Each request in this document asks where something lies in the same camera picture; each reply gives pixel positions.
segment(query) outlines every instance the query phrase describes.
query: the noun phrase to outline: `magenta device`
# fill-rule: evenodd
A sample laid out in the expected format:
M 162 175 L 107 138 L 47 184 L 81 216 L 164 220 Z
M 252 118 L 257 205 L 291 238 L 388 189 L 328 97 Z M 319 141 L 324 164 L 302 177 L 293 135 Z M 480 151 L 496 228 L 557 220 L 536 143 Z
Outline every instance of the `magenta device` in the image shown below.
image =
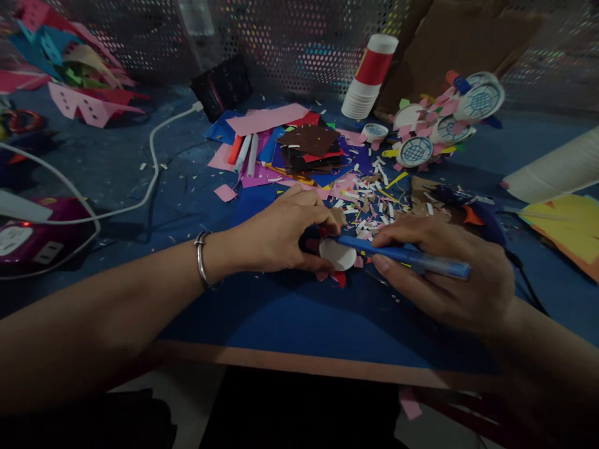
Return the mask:
M 52 210 L 51 221 L 70 221 L 90 215 L 77 198 L 43 196 L 31 200 Z M 22 276 L 64 260 L 94 233 L 93 223 L 39 224 L 11 220 L 0 228 L 0 277 Z

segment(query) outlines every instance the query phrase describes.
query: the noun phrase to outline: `bracelet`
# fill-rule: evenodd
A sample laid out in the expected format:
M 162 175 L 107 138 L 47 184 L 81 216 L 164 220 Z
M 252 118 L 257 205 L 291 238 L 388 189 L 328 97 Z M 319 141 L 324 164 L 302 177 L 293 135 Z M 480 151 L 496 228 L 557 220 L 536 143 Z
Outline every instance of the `bracelet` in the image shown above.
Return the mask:
M 202 259 L 202 246 L 204 246 L 204 239 L 212 234 L 212 231 L 202 231 L 198 234 L 193 244 L 198 248 L 198 269 L 200 270 L 200 276 L 202 277 L 202 281 L 204 281 L 204 286 L 207 289 L 212 288 L 212 286 L 208 283 L 208 279 L 206 278 L 206 272 L 204 271 L 204 262 Z

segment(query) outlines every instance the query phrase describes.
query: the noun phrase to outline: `table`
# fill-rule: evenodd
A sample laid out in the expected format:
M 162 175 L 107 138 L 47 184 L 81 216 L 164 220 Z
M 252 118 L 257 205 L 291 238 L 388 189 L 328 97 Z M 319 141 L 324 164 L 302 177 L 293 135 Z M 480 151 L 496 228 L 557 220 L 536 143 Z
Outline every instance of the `table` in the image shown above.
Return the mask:
M 152 177 L 148 137 L 159 123 L 188 109 L 195 98 L 184 88 L 149 90 L 147 116 L 126 116 L 105 130 L 68 120 L 58 113 L 46 87 L 12 96 L 20 108 L 49 117 L 61 146 L 44 158 L 63 171 L 97 210 L 136 204 Z M 255 95 L 239 108 L 284 104 Z M 327 122 L 359 131 L 340 114 L 326 109 Z M 450 162 L 424 177 L 460 184 L 521 206 L 498 187 L 522 165 L 596 126 L 590 119 L 503 111 L 500 131 L 479 127 L 478 134 Z M 194 237 L 206 228 L 228 228 L 236 201 L 222 203 L 213 190 L 235 184 L 236 175 L 207 167 L 219 144 L 204 139 L 204 114 L 187 116 L 158 133 L 161 172 L 150 207 L 102 222 L 102 234 L 86 257 L 43 277 L 3 286 L 0 314 L 6 316 L 32 301 L 94 273 Z M 139 170 L 142 162 L 150 167 Z M 45 169 L 32 172 L 23 195 L 69 195 Z M 599 198 L 596 187 L 587 190 Z M 591 343 L 599 344 L 597 285 L 560 253 L 540 244 L 538 235 L 516 218 L 507 218 L 514 249 L 549 314 Z M 519 294 L 524 285 L 518 278 Z M 218 292 L 209 292 L 184 310 L 161 334 L 157 349 L 191 359 L 270 369 L 338 375 L 430 387 L 495 391 L 500 370 L 484 346 L 463 332 L 443 330 L 439 337 L 397 307 L 392 292 L 361 271 L 348 274 L 341 290 L 312 274 L 239 274 Z

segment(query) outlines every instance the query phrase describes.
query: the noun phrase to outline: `blue table surface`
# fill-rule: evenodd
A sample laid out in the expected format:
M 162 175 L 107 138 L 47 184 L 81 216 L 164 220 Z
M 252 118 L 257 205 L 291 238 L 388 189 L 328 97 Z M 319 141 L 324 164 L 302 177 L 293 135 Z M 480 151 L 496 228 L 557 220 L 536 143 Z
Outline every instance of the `blue table surface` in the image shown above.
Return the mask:
M 19 108 L 48 117 L 50 127 L 60 131 L 55 138 L 60 147 L 44 158 L 65 173 L 95 208 L 116 210 L 136 204 L 152 177 L 150 131 L 195 101 L 183 88 L 146 93 L 153 98 L 142 104 L 148 115 L 126 115 L 103 130 L 63 117 L 46 87 L 11 98 Z M 256 95 L 238 110 L 285 103 L 281 98 L 264 101 Z M 360 131 L 365 123 L 344 118 L 340 104 L 311 106 L 317 112 L 326 109 L 326 121 L 340 128 Z M 597 125 L 584 118 L 507 110 L 499 117 L 502 131 L 480 126 L 463 153 L 421 175 L 522 206 L 498 187 L 503 176 Z M 220 146 L 204 139 L 209 125 L 203 113 L 195 113 L 160 131 L 155 142 L 158 159 L 168 164 L 168 170 L 160 174 L 151 206 L 104 220 L 93 251 L 64 269 L 7 282 L 1 315 L 94 273 L 167 248 L 173 245 L 171 238 L 179 243 L 202 229 L 227 229 L 237 200 L 223 203 L 213 190 L 224 183 L 233 186 L 237 175 L 207 167 Z M 139 170 L 142 162 L 149 164 L 144 171 Z M 597 186 L 586 193 L 599 198 Z M 33 169 L 30 185 L 22 194 L 70 196 L 41 167 Z M 542 245 L 539 236 L 517 218 L 506 217 L 504 222 L 549 314 L 599 345 L 597 285 L 559 252 Z M 518 284 L 519 294 L 525 295 L 520 278 Z M 348 272 L 345 290 L 330 279 L 317 282 L 307 273 L 288 271 L 259 274 L 258 278 L 239 274 L 187 307 L 161 338 L 474 374 L 499 372 L 475 338 L 448 329 L 441 336 L 429 332 L 412 314 L 397 307 L 391 294 L 358 269 Z

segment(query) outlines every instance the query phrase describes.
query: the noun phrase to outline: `perforated metal panel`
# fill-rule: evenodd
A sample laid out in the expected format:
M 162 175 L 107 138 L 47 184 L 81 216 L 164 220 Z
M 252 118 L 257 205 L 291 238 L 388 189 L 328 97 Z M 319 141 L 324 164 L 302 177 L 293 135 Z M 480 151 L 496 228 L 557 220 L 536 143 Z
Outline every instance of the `perforated metal panel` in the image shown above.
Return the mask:
M 83 23 L 130 75 L 153 82 L 188 82 L 198 74 L 183 32 L 176 0 L 47 0 L 69 20 Z M 0 0 L 2 21 L 10 25 L 16 0 Z M 16 53 L 3 41 L 4 61 Z
M 344 94 L 370 35 L 397 35 L 408 5 L 408 0 L 216 0 L 210 13 L 223 56 L 241 52 L 256 89 L 314 96 Z
M 548 22 L 502 77 L 508 106 L 599 112 L 599 1 L 511 0 L 520 12 Z

